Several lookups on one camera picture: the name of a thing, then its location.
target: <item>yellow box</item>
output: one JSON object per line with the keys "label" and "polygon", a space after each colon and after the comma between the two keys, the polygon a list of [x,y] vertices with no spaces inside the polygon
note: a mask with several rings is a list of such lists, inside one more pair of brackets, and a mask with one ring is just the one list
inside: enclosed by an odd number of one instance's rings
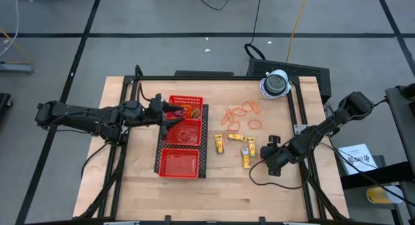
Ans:
{"label": "yellow box", "polygon": [[215,134],[215,143],[216,143],[216,152],[218,154],[222,154],[224,152],[222,134]]}
{"label": "yellow box", "polygon": [[245,169],[251,168],[251,163],[250,163],[250,160],[249,160],[249,150],[248,150],[248,148],[242,148],[241,149],[241,152],[242,152],[243,168],[245,168]]}
{"label": "yellow box", "polygon": [[255,148],[254,137],[247,137],[247,140],[248,140],[249,156],[250,157],[257,156],[257,150]]}
{"label": "yellow box", "polygon": [[243,141],[246,142],[246,135],[240,134],[229,134],[228,137],[233,140]]}

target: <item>red basket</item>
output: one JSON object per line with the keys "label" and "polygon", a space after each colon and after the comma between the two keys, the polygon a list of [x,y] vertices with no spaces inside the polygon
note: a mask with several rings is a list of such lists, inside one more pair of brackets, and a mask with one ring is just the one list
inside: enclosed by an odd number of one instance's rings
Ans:
{"label": "red basket", "polygon": [[162,149],[158,175],[165,178],[198,178],[199,150]]}
{"label": "red basket", "polygon": [[[190,106],[192,110],[199,109],[200,115],[197,120],[202,119],[202,108],[203,108],[203,98],[202,97],[191,97],[191,96],[181,96],[181,95],[171,95],[169,97],[169,104],[182,106],[187,105]],[[169,112],[167,114],[168,119],[177,118],[172,114],[172,112]]]}
{"label": "red basket", "polygon": [[167,144],[200,146],[202,121],[185,119],[167,132]]}

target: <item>red plastic bin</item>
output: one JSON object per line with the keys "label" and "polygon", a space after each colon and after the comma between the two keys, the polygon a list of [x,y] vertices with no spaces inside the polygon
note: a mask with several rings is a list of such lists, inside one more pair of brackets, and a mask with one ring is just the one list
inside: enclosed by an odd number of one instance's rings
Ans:
{"label": "red plastic bin", "polygon": [[200,146],[202,121],[185,119],[167,132],[167,144]]}
{"label": "red plastic bin", "polygon": [[[189,106],[191,106],[192,110],[199,109],[200,110],[200,115],[199,115],[199,118],[197,120],[202,119],[202,111],[203,111],[203,109],[202,109],[203,108],[203,98],[202,97],[171,95],[169,97],[169,104],[177,105],[177,106],[189,105]],[[174,116],[172,114],[172,112],[169,112],[167,114],[167,118],[168,119],[173,119],[173,118],[177,118],[177,117]]]}
{"label": "red plastic bin", "polygon": [[162,149],[158,175],[165,178],[198,178],[199,150]]}

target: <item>round white device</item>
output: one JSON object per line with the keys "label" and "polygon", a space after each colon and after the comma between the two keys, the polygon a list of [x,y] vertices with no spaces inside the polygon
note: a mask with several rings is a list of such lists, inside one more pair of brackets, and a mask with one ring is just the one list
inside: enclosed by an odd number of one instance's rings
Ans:
{"label": "round white device", "polygon": [[291,83],[285,71],[277,69],[271,73],[265,73],[266,78],[259,83],[259,89],[267,99],[276,99],[286,96],[291,90]]}

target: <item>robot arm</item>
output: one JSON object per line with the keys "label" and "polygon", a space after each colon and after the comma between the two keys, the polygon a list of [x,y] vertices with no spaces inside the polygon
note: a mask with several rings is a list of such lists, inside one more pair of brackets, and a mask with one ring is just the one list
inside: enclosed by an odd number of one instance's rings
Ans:
{"label": "robot arm", "polygon": [[161,134],[165,138],[167,131],[184,118],[166,120],[164,114],[181,110],[182,107],[163,101],[161,94],[149,102],[148,108],[139,101],[126,101],[118,106],[96,109],[51,101],[39,103],[35,121],[44,129],[65,125],[112,142],[120,140],[123,126],[132,128],[156,124],[161,126]]}
{"label": "robot arm", "polygon": [[261,147],[261,158],[265,160],[268,174],[279,176],[281,168],[289,163],[297,163],[307,157],[328,132],[338,131],[338,128],[352,120],[362,120],[373,110],[373,104],[361,92],[353,92],[340,101],[338,109],[325,121],[316,126],[304,129],[301,134],[294,136],[287,144],[278,147],[272,141]]}

